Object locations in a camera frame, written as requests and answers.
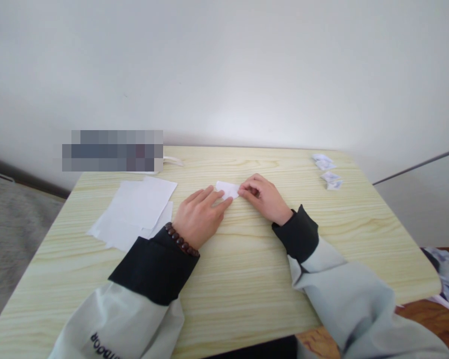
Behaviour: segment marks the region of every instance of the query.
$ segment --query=wooden bead bracelet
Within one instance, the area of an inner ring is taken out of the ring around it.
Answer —
[[[165,229],[168,231],[168,234],[171,236],[171,239],[176,242],[178,247],[183,252],[185,252],[186,254],[189,254],[190,256],[193,256],[193,257],[200,256],[200,253],[196,249],[191,247],[189,243],[185,242],[185,240],[180,237],[178,232],[176,232],[176,230],[173,228],[173,224],[171,222],[168,222],[167,224],[165,224]]]

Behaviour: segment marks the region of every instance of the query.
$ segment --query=small folded paper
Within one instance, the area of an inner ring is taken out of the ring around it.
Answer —
[[[316,165],[320,170],[330,170],[336,168],[336,165],[333,164],[333,160],[323,154],[314,154],[313,159],[316,161]]]
[[[325,174],[321,175],[321,178],[329,183],[329,182],[333,182],[333,181],[340,179],[341,176],[338,176],[338,175],[328,171]]]
[[[327,189],[329,190],[338,190],[341,188],[343,184],[343,180],[335,181],[335,182],[329,182]]]
[[[216,190],[219,192],[220,190],[224,191],[224,194],[222,196],[223,199],[227,199],[228,197],[233,197],[233,199],[239,197],[238,194],[239,185],[234,183],[228,183],[228,182],[222,182],[217,181],[216,182]]]

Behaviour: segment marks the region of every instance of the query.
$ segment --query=gray carpet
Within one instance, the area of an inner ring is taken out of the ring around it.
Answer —
[[[0,178],[0,313],[63,202]]]

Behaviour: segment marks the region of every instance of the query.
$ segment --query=light gray sleeve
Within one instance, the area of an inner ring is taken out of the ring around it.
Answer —
[[[108,283],[73,313],[49,359],[170,358],[184,321],[180,299],[160,306]]]
[[[301,265],[288,260],[293,288],[309,297],[343,359],[449,359],[449,349],[435,334],[394,313],[390,287],[369,267],[347,263],[321,237]]]

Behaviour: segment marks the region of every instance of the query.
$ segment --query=finger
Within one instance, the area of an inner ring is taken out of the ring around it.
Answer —
[[[244,199],[246,199],[249,203],[251,203],[253,205],[253,207],[257,207],[259,204],[259,199],[256,198],[255,196],[253,196],[253,194],[245,189],[240,189],[238,191],[238,194],[243,197]]]
[[[241,186],[239,186],[239,189],[250,189],[254,188],[258,191],[263,191],[265,183],[255,180],[255,179],[247,179],[246,182],[244,182]]]
[[[268,180],[266,178],[264,178],[262,175],[260,174],[253,174],[250,178],[248,178],[247,180],[260,180],[262,182],[267,182]]]
[[[228,198],[225,199],[223,202],[221,202],[220,204],[218,204],[218,205],[215,207],[215,210],[216,210],[216,212],[217,212],[219,215],[222,215],[222,214],[226,211],[226,209],[227,209],[229,206],[231,206],[232,203],[233,203],[233,197],[228,197]]]
[[[216,200],[218,198],[223,197],[223,194],[225,193],[225,191],[220,190],[218,192],[211,192],[208,197],[205,198],[205,200],[203,201],[204,203],[206,203],[206,205],[212,205],[214,202],[216,202]]]
[[[201,192],[202,189],[197,190],[195,193],[191,194],[187,199],[183,201],[183,203],[190,203],[193,199],[195,199]]]
[[[256,196],[259,193],[259,191],[257,189],[255,189],[255,188],[253,188],[253,187],[242,188],[242,189],[247,190],[248,192],[251,192],[251,194],[253,196]]]
[[[209,185],[203,192],[198,194],[195,199],[193,199],[193,203],[200,203],[202,202],[208,195],[213,192],[213,186]]]

